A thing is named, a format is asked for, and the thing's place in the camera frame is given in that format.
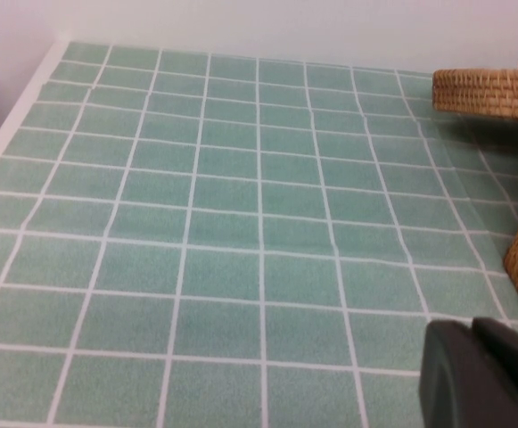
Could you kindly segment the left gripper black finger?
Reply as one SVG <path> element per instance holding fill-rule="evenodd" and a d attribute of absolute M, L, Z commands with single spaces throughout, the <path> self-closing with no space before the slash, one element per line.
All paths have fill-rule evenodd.
<path fill-rule="evenodd" d="M 421 411 L 426 427 L 518 427 L 518 333 L 488 317 L 430 322 Z"/>

